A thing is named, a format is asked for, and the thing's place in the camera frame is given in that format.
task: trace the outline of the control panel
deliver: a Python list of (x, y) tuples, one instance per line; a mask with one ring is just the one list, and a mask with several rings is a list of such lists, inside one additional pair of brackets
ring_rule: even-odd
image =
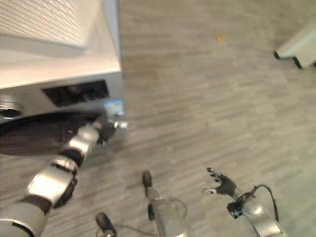
[(77, 103), (110, 97), (106, 82), (102, 80), (43, 89), (43, 92), (57, 106), (69, 106)]

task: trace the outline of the black strip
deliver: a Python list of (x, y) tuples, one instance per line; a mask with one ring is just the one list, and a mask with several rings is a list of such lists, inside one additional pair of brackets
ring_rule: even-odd
[(300, 61), (298, 61), (297, 57), (294, 57), (294, 58), (293, 58), (293, 61), (294, 61), (295, 65), (296, 65), (299, 69), (303, 68), (302, 65), (301, 65), (301, 63), (300, 63)]
[(63, 150), (59, 154), (72, 159), (74, 162), (76, 162), (78, 167), (82, 165), (84, 160), (84, 156), (77, 150)]
[(22, 226), (16, 222), (12, 222), (12, 226), (15, 226), (17, 228), (20, 228), (22, 230), (24, 230), (30, 237), (35, 237), (34, 234), (32, 233), (32, 231), (30, 231), (28, 228), (26, 228), (25, 226)]
[(275, 58), (277, 60), (281, 59), (280, 56), (278, 55), (278, 53), (276, 51), (273, 52), (273, 55), (275, 56)]
[(43, 212), (44, 214), (46, 215), (50, 208), (52, 207), (52, 203), (50, 202), (50, 200), (47, 200), (43, 197), (40, 197), (40, 196), (36, 196), (36, 195), (28, 195), (28, 196), (25, 196), (21, 202), (27, 202), (27, 203), (31, 203), (31, 204), (34, 204), (36, 206), (38, 206)]

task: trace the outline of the white furniture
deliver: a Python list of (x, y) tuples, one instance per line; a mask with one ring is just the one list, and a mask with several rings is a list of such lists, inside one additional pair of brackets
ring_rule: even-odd
[(316, 20), (312, 21), (295, 36), (290, 38), (274, 55), (277, 59), (293, 58), (298, 68), (316, 62)]

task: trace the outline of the black joint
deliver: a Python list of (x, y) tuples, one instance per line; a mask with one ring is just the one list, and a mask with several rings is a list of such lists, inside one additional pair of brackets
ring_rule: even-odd
[(27, 227), (25, 227), (25, 226), (23, 226), (23, 225), (21, 225), (19, 223), (12, 222), (12, 226), (15, 226), (15, 227), (23, 230), (24, 232), (26, 232), (29, 235), (29, 237), (35, 237), (30, 229), (28, 229)]
[(46, 215), (50, 208), (52, 207), (52, 203), (50, 202), (50, 200), (47, 200), (41, 196), (37, 196), (37, 195), (28, 195), (25, 196), (20, 202), (27, 202), (30, 204), (33, 204), (35, 206), (38, 206)]
[(63, 150), (59, 154), (72, 159), (78, 167), (80, 167), (84, 161), (83, 154), (77, 150)]
[(77, 185), (78, 180), (76, 178), (73, 178), (70, 185), (67, 187), (64, 194), (61, 196), (61, 198), (57, 201), (57, 203), (54, 205), (55, 208), (59, 208), (61, 206), (64, 206), (67, 204), (67, 202), (72, 198), (74, 189)]

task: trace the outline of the black cable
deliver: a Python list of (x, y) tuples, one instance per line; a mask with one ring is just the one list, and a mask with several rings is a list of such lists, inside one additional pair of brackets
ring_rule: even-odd
[(268, 185), (265, 184), (259, 184), (258, 186), (255, 186), (251, 192), (249, 193), (245, 193), (245, 199), (243, 201), (243, 203), (247, 200), (247, 198), (249, 198), (250, 196), (254, 196), (255, 192), (259, 189), (259, 188), (265, 188), (269, 191), (272, 202), (273, 202), (273, 207), (274, 207), (274, 211), (275, 211), (275, 219), (277, 222), (279, 222), (279, 218), (278, 218), (278, 210), (277, 210), (277, 200), (275, 199), (275, 197), (273, 196), (272, 190), (270, 189), (270, 187)]

